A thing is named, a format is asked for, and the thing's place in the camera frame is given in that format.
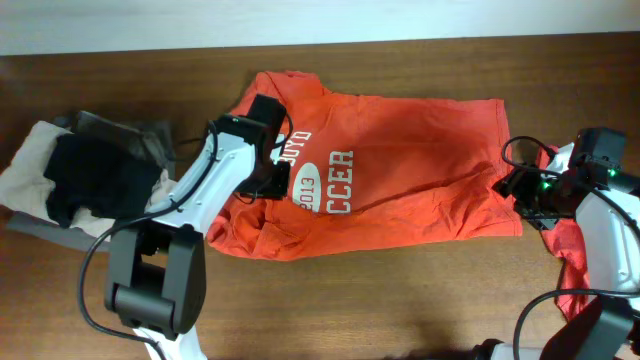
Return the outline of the orange soccer t-shirt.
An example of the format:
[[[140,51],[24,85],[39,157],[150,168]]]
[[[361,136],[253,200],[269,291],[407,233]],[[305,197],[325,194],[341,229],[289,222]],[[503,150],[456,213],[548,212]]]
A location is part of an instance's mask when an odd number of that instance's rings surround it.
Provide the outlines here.
[[[262,72],[257,95],[278,99],[294,127],[282,153],[287,196],[230,199],[207,242],[236,257],[292,261],[484,236],[518,236],[519,216],[494,185],[508,173],[500,99],[348,95],[302,72]]]

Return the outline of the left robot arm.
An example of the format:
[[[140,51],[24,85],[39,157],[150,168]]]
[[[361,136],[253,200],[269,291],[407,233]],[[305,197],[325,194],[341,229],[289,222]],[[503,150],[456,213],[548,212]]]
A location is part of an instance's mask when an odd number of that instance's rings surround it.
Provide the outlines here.
[[[196,321],[206,296],[204,238],[225,203],[281,200],[291,166],[280,160],[293,124],[277,99],[258,95],[245,115],[206,127],[201,153],[177,185],[109,240],[105,307],[153,359],[202,359]]]

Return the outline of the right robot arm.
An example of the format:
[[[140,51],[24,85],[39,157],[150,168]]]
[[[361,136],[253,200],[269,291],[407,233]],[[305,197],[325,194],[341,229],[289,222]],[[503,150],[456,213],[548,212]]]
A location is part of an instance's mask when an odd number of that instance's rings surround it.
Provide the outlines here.
[[[613,359],[628,344],[639,349],[639,179],[622,171],[626,138],[606,127],[584,128],[558,150],[542,145],[549,163],[516,163],[496,190],[515,200],[516,213],[535,229],[552,230],[572,220],[585,249],[588,288],[544,293],[520,313],[513,339],[488,339],[471,359]],[[586,308],[542,348],[523,348],[529,313],[547,299],[587,296]]]

